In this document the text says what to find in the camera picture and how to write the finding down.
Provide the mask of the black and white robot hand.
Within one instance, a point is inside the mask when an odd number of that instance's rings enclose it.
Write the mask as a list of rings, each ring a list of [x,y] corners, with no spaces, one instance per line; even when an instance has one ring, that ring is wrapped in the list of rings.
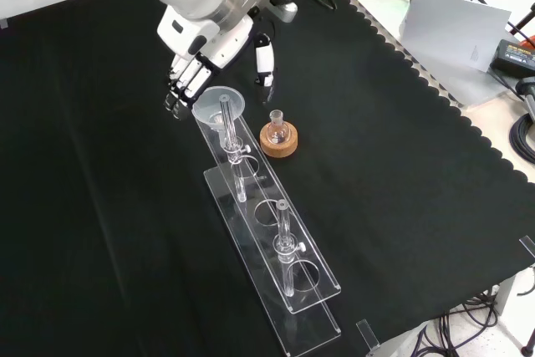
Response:
[[[164,106],[178,120],[184,120],[205,92],[207,85],[241,53],[249,43],[255,48],[260,100],[273,97],[275,57],[271,38],[252,33],[253,18],[247,14],[234,28],[224,31],[212,20],[190,21],[167,7],[157,33],[174,54],[168,72],[169,92]]]

